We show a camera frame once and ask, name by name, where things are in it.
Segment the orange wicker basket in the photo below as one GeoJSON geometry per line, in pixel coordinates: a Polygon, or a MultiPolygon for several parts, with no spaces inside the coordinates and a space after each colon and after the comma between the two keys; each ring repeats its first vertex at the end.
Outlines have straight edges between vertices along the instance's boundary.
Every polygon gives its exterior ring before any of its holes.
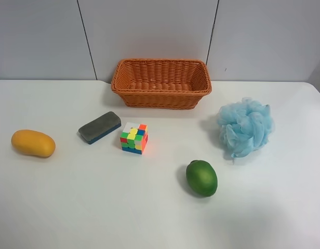
{"type": "Polygon", "coordinates": [[[129,107],[193,109],[212,91],[206,64],[190,59],[123,59],[111,89],[129,107]]]}

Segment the green lemon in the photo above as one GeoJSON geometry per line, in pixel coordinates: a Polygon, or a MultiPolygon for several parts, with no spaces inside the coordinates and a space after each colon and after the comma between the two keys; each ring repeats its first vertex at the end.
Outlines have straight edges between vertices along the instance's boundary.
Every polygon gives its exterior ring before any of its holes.
{"type": "Polygon", "coordinates": [[[213,196],[218,188],[218,178],[213,167],[204,160],[193,160],[187,166],[186,180],[191,189],[202,197],[213,196]]]}

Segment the multicoloured puzzle cube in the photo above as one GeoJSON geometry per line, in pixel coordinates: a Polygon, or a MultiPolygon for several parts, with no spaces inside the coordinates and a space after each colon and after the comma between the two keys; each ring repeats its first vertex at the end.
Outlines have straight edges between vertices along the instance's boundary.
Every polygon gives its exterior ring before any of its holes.
{"type": "Polygon", "coordinates": [[[132,122],[126,123],[119,138],[123,151],[139,155],[143,154],[148,139],[148,126],[132,122]]]}

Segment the grey blue whiteboard eraser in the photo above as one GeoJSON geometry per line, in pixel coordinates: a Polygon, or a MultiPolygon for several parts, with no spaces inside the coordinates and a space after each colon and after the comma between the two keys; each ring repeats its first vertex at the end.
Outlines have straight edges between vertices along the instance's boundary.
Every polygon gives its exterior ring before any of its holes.
{"type": "Polygon", "coordinates": [[[117,114],[110,111],[80,127],[78,132],[87,144],[93,144],[122,125],[117,114]]]}

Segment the light blue bath pouf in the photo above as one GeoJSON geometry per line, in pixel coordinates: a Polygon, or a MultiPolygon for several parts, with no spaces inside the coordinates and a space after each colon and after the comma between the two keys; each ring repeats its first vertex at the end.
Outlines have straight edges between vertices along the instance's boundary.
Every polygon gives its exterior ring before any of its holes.
{"type": "Polygon", "coordinates": [[[243,98],[240,102],[222,106],[217,124],[220,142],[227,147],[231,158],[243,158],[268,143],[274,122],[269,104],[243,98]]]}

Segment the yellow mango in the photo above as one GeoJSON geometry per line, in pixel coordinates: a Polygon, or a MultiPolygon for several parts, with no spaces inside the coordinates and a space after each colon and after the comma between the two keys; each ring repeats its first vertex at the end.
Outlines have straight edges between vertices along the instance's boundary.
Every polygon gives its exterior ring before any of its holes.
{"type": "Polygon", "coordinates": [[[22,154],[43,158],[50,157],[56,149],[50,136],[34,130],[16,131],[11,137],[11,144],[22,154]]]}

